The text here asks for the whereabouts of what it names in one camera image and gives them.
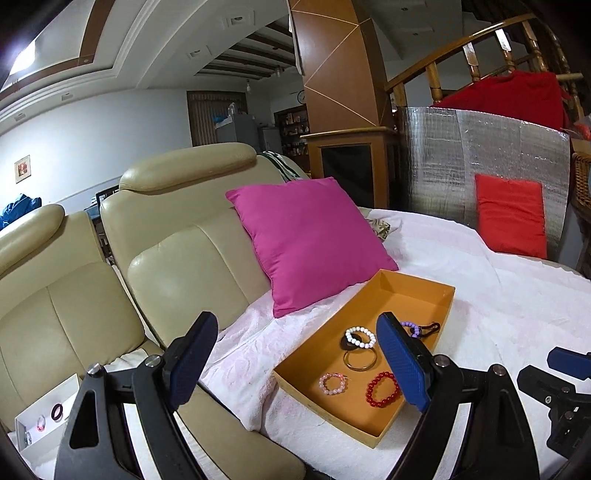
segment ceiling light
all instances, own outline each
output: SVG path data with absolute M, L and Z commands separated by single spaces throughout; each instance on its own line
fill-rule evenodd
M 31 65 L 33 65 L 34 61 L 35 61 L 35 40 L 33 40 L 27 48 L 25 48 L 22 52 L 20 52 L 18 54 L 18 57 L 14 61 L 14 65 L 12 65 L 12 69 L 10 70 L 10 75 L 29 68 Z

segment sofa cushion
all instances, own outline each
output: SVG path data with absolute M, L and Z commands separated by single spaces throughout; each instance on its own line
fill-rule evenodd
M 180 230 L 133 259 L 131 291 L 163 344 L 187 333 L 204 310 L 220 329 L 269 290 L 233 209 Z
M 271 279 L 275 317 L 367 281 L 380 269 L 398 269 L 331 177 L 246 186 L 226 197 Z
M 547 258 L 542 184 L 477 174 L 478 233 L 494 252 Z
M 84 265 L 0 317 L 0 417 L 6 425 L 53 387 L 144 340 L 113 269 Z

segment sofa headrest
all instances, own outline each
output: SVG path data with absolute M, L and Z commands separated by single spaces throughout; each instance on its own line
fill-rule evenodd
M 255 163 L 254 148 L 243 143 L 184 148 L 137 162 L 123 174 L 119 188 L 154 192 L 226 174 Z
M 65 214 L 61 205 L 45 205 L 0 231 L 0 275 L 45 244 L 57 232 Z

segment wooden baluster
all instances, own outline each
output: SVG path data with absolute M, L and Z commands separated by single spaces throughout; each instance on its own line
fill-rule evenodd
M 558 52 L 558 58 L 560 59 L 560 63 L 562 64 L 564 73 L 571 73 L 569 61 L 566 59 L 566 55 L 564 54 L 558 37 L 554 35 L 554 32 L 550 29 L 548 25 L 544 24 L 544 27 L 546 28 L 548 35 L 550 35 L 550 38 L 552 39 L 552 43 L 556 48 L 556 52 Z M 584 112 L 583 107 L 581 106 L 581 100 L 579 99 L 579 91 L 577 90 L 577 85 L 575 84 L 575 82 L 569 82 L 568 85 L 570 89 L 570 96 L 572 97 L 572 102 L 577 113 L 577 119 L 581 120 L 584 117 Z
M 536 72 L 536 71 L 537 71 L 537 70 L 535 69 L 535 63 L 534 63 L 534 61 L 533 61 L 532 59 L 529 59 L 529 60 L 527 61 L 527 66 L 528 66 L 528 68 L 529 68 L 530 72 Z
M 437 64 L 435 62 L 427 65 L 427 78 L 429 86 L 431 87 L 431 98 L 434 103 L 439 103 L 443 100 L 443 92 L 441 91 L 441 83 L 439 82 L 439 74 L 437 72 Z
M 402 106 L 407 106 L 406 100 L 406 90 L 404 89 L 404 84 L 399 83 L 392 89 L 392 93 L 394 94 L 394 102 L 396 102 L 396 107 L 400 108 Z
M 509 72 L 513 72 L 515 70 L 515 62 L 513 61 L 513 55 L 511 53 L 511 45 L 509 44 L 509 39 L 507 38 L 507 35 L 505 35 L 505 31 L 502 28 L 496 30 L 495 34 L 496 39 L 499 42 L 499 46 L 501 47 L 501 52 L 505 57 L 507 68 L 509 69 Z
M 534 53 L 536 60 L 538 61 L 538 68 L 541 72 L 547 72 L 548 67 L 546 66 L 544 57 L 542 57 L 542 52 L 540 51 L 540 47 L 538 45 L 538 39 L 536 38 L 534 31 L 531 29 L 530 22 L 525 20 L 521 23 L 521 25 L 523 25 L 523 30 L 525 31 L 527 41 L 530 44 L 531 50 Z
M 464 45 L 464 55 L 466 56 L 466 61 L 470 67 L 472 82 L 477 82 L 480 80 L 480 69 L 478 68 L 478 59 L 476 58 L 476 52 L 474 51 L 474 45 L 472 45 L 472 42 Z

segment red pillow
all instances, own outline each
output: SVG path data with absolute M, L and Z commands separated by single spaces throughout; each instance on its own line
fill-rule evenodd
M 493 252 L 546 259 L 542 184 L 475 175 L 478 233 Z

